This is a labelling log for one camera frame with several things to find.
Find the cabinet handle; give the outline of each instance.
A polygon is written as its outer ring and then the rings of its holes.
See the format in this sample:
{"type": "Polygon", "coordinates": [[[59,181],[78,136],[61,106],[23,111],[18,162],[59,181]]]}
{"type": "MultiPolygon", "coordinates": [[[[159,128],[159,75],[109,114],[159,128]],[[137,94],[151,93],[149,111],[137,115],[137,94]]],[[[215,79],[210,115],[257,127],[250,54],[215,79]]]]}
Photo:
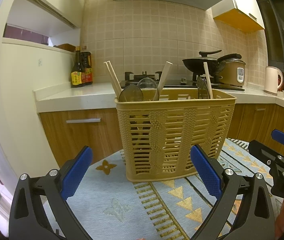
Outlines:
{"type": "Polygon", "coordinates": [[[66,123],[101,122],[101,118],[66,120],[66,123]]]}
{"type": "Polygon", "coordinates": [[[255,17],[253,14],[251,14],[251,13],[249,13],[249,16],[253,19],[253,20],[255,20],[255,21],[257,21],[258,20],[258,18],[257,17],[255,17]]]}

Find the yellow cabinet underside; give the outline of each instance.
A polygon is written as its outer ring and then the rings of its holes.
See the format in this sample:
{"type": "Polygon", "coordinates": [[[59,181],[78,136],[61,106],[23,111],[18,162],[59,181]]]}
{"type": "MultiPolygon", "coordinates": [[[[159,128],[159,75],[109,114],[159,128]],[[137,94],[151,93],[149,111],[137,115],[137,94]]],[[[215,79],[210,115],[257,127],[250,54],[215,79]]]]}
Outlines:
{"type": "Polygon", "coordinates": [[[255,20],[251,19],[238,9],[232,9],[228,12],[218,15],[214,19],[231,25],[232,27],[243,31],[244,33],[263,30],[263,28],[255,20]]]}

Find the blue gripper pad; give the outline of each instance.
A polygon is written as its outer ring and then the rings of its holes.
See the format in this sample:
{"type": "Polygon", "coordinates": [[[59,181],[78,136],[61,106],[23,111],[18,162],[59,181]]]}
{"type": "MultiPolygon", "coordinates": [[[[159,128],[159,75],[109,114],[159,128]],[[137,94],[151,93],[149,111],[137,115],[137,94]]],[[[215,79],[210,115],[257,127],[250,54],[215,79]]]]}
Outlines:
{"type": "Polygon", "coordinates": [[[219,200],[222,196],[221,179],[215,170],[196,145],[192,146],[190,157],[209,194],[219,200]]]}
{"type": "Polygon", "coordinates": [[[70,168],[62,181],[61,196],[66,201],[72,197],[80,185],[86,171],[88,170],[93,159],[92,149],[87,147],[77,158],[76,162],[70,168]]]}
{"type": "Polygon", "coordinates": [[[272,139],[284,145],[284,132],[274,129],[271,133],[272,139]]]}

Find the light blue rug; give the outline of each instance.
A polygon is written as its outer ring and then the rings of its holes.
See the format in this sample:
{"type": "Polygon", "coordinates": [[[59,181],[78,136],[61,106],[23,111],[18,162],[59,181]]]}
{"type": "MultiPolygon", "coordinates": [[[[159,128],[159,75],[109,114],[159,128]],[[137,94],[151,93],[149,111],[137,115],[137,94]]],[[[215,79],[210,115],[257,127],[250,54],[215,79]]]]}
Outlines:
{"type": "MultiPolygon", "coordinates": [[[[227,139],[218,161],[239,175],[260,172],[269,189],[273,185],[269,168],[249,155],[245,142],[227,139]]],[[[241,198],[237,197],[222,235],[229,232],[241,198]]],[[[271,195],[271,200],[277,216],[282,198],[271,195]]],[[[181,240],[193,236],[215,201],[198,175],[163,182],[129,182],[121,150],[90,166],[67,203],[94,240],[181,240]]],[[[54,231],[63,236],[48,202],[44,208],[54,231]]]]}

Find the human hand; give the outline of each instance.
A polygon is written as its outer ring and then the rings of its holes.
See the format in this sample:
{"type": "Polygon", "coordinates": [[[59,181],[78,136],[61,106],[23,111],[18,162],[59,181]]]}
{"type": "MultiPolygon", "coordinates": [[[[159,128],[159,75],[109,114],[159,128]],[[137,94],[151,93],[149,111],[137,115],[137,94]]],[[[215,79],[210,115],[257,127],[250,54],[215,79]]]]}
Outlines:
{"type": "Polygon", "coordinates": [[[284,200],[280,209],[280,214],[275,222],[275,239],[278,240],[284,233],[284,200]]]}

